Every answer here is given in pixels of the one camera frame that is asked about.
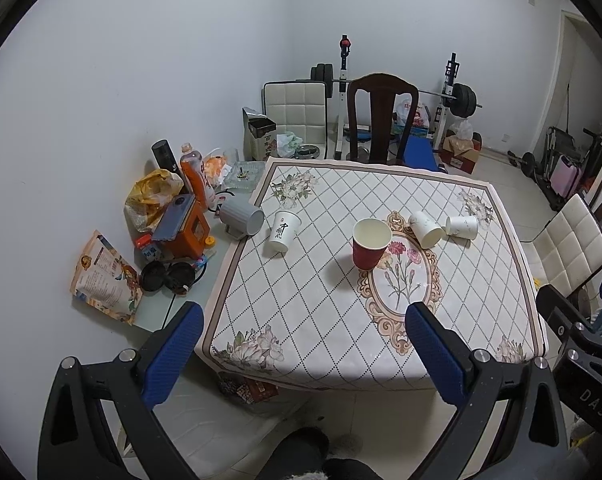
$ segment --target gray mug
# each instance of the gray mug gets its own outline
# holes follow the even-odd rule
[[[225,231],[235,238],[252,236],[263,227],[265,213],[244,198],[229,196],[221,204],[219,219],[227,227]]]

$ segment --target barbell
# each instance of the barbell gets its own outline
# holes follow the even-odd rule
[[[351,79],[334,79],[334,68],[331,63],[319,63],[317,66],[313,66],[310,70],[310,80],[325,83],[325,97],[328,99],[334,95],[334,83],[345,85],[353,81]],[[452,95],[420,89],[418,92],[445,98],[446,106],[457,117],[468,118],[476,111],[476,108],[483,108],[476,103],[474,91],[469,86],[460,83],[454,83]]]

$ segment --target red paper cup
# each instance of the red paper cup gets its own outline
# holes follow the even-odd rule
[[[376,218],[363,218],[354,224],[352,259],[360,270],[372,270],[392,240],[392,230]]]

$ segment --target diamond grid pattern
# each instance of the diamond grid pattern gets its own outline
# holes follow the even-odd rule
[[[272,182],[307,168],[281,166]],[[440,223],[468,214],[460,190],[490,205],[483,189],[402,174],[312,168],[314,194],[294,211],[303,224],[286,254],[265,250],[269,230],[247,241],[225,300],[213,346],[225,349],[239,331],[270,326],[284,353],[262,376],[308,388],[390,389],[418,387],[427,374],[416,352],[399,355],[381,336],[355,291],[351,230],[357,219],[380,219],[397,210],[407,219],[423,209]],[[268,187],[262,207],[271,224],[280,208]],[[444,237],[438,257],[442,299],[436,316],[472,348],[496,354],[503,336],[523,343],[532,357],[524,292],[508,239],[498,222],[481,225],[473,242]],[[259,371],[250,369],[250,374]]]

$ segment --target oval ornate frame print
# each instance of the oval ornate frame print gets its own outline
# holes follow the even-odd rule
[[[405,311],[415,301],[436,312],[441,299],[436,254],[423,250],[397,211],[387,218],[392,241],[373,270],[360,270],[357,291],[366,299],[366,310],[379,334],[388,336],[399,355],[405,355],[412,343],[405,333]]]

